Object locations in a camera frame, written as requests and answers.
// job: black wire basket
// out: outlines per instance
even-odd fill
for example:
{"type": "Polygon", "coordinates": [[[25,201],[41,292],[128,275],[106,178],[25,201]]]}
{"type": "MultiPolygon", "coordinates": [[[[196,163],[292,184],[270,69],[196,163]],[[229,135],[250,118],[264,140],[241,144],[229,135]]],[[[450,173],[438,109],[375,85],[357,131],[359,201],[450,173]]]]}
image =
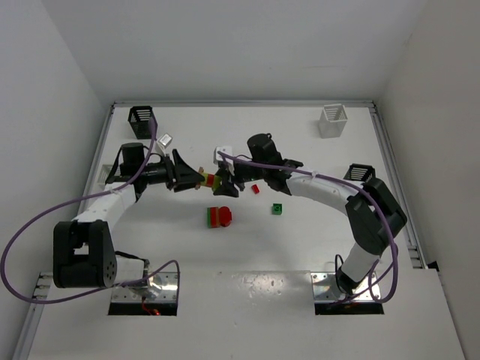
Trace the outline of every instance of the black wire basket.
{"type": "Polygon", "coordinates": [[[352,180],[354,182],[367,182],[375,178],[375,169],[371,165],[362,165],[353,163],[343,177],[344,180],[352,180]]]}
{"type": "Polygon", "coordinates": [[[134,106],[130,109],[128,122],[135,136],[139,140],[148,140],[152,137],[149,129],[149,120],[155,117],[151,106],[134,106]]]}

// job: white mesh container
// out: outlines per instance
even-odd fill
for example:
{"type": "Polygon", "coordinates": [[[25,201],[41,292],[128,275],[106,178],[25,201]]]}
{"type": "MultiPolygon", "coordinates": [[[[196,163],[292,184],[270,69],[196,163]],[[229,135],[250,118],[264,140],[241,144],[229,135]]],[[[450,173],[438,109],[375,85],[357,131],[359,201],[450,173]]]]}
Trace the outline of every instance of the white mesh container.
{"type": "Polygon", "coordinates": [[[320,136],[323,139],[331,139],[332,137],[340,137],[347,123],[347,113],[345,106],[341,103],[325,105],[320,116],[318,127],[320,136]]]}

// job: white wall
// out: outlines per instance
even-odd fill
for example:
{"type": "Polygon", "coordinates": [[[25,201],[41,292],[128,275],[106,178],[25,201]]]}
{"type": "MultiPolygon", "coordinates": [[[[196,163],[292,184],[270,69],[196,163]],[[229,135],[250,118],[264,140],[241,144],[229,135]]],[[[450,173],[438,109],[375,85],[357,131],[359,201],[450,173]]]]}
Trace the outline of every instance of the white wall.
{"type": "Polygon", "coordinates": [[[102,101],[371,99],[426,0],[43,0],[102,101]]]}
{"type": "Polygon", "coordinates": [[[480,354],[479,14],[478,0],[430,0],[380,103],[468,359],[480,354]]]}
{"type": "MultiPolygon", "coordinates": [[[[40,0],[0,1],[0,248],[29,218],[79,196],[107,109],[102,109],[40,0]]],[[[56,221],[44,218],[7,260],[14,286],[31,295],[51,269],[56,221]]],[[[0,359],[9,359],[27,304],[0,286],[0,359]]]]}

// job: green cube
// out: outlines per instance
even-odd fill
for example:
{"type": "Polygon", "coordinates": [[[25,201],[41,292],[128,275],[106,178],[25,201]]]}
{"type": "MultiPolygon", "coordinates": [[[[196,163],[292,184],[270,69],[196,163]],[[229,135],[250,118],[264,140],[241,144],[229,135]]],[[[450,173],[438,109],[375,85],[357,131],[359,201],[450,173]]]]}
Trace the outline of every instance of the green cube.
{"type": "Polygon", "coordinates": [[[273,204],[271,207],[271,213],[273,215],[282,215],[282,204],[273,204]]]}

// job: red wire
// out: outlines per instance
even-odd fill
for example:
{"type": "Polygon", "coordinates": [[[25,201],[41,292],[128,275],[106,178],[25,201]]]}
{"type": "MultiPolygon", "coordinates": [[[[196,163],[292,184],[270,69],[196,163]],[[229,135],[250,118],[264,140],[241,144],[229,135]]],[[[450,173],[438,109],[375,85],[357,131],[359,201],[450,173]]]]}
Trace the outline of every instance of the red wire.
{"type": "Polygon", "coordinates": [[[142,298],[142,309],[150,315],[160,315],[160,312],[157,309],[150,310],[145,306],[145,298],[142,298]]]}

